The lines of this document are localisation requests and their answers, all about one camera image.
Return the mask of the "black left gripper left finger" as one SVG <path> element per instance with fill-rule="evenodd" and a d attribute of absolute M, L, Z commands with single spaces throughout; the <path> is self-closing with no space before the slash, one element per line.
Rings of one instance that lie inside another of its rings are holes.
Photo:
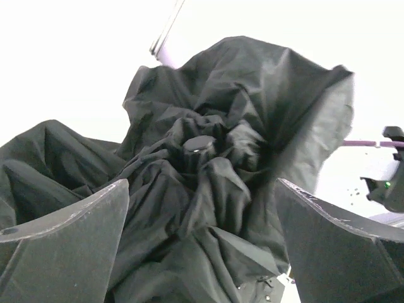
<path fill-rule="evenodd" d="M 128 181 L 1 231 L 1 302 L 103 302 L 128 211 Z"/>

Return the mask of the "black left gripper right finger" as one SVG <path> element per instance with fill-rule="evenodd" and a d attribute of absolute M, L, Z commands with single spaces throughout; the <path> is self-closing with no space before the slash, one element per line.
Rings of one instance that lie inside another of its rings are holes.
<path fill-rule="evenodd" d="M 276 180 L 276 208 L 301 302 L 403 302 L 403 229 Z"/>

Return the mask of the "black folding umbrella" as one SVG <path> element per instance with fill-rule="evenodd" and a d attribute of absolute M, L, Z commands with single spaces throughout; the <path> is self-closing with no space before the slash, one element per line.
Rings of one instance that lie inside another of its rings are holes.
<path fill-rule="evenodd" d="M 48 120 L 1 147 L 1 227 L 125 179 L 107 302 L 266 302 L 289 267 L 275 180 L 315 189 L 350 131 L 353 89 L 344 66 L 244 36 L 177 69 L 139 68 L 122 143 Z"/>

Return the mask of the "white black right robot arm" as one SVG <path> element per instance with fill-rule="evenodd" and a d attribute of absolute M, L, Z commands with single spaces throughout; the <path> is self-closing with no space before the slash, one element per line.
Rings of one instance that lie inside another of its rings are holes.
<path fill-rule="evenodd" d="M 403 213 L 403 130 L 398 126 L 386 126 L 383 136 L 388 141 L 381 141 L 380 147 L 394 148 L 395 166 L 382 179 L 361 177 L 365 181 L 368 193 L 366 198 L 383 205 L 388 211 Z"/>

